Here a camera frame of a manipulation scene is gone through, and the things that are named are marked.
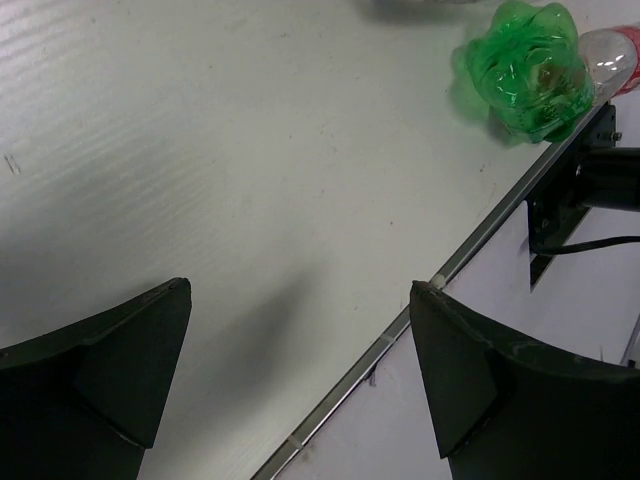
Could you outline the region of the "green plastic bottle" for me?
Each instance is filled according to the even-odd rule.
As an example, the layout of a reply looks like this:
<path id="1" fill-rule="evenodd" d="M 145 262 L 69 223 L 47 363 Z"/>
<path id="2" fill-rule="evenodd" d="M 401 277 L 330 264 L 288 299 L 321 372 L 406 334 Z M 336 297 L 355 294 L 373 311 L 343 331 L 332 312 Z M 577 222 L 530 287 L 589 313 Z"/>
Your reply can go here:
<path id="1" fill-rule="evenodd" d="M 458 105 L 531 144 L 566 139 L 594 103 L 569 10 L 506 1 L 482 34 L 454 51 Z"/>

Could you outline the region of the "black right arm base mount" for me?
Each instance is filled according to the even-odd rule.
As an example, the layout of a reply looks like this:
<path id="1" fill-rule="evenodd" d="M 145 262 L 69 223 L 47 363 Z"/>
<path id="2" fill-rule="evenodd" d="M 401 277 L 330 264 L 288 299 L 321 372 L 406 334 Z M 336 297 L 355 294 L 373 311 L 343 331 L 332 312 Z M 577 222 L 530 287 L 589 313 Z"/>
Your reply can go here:
<path id="1" fill-rule="evenodd" d="M 616 107 L 607 102 L 527 195 L 531 286 L 555 257 L 639 241 L 630 234 L 569 242 L 593 208 L 639 210 L 639 149 L 619 147 L 621 138 Z"/>

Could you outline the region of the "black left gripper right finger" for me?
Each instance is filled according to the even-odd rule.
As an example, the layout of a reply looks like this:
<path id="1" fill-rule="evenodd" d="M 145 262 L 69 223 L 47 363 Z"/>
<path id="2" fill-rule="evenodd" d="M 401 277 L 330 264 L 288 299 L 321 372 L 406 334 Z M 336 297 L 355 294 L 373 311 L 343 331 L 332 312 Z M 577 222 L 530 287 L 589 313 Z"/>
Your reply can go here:
<path id="1" fill-rule="evenodd" d="M 635 479 L 639 373 L 485 317 L 433 285 L 410 293 L 439 454 L 456 479 Z"/>

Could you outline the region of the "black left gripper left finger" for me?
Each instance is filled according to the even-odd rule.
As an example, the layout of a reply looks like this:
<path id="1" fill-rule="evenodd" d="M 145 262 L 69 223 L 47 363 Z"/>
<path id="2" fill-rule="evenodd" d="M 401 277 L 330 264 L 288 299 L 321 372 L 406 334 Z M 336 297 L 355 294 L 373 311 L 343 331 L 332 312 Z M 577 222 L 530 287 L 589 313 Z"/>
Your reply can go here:
<path id="1" fill-rule="evenodd" d="M 190 313 L 191 284 L 174 278 L 2 349 L 2 478 L 137 478 Z"/>

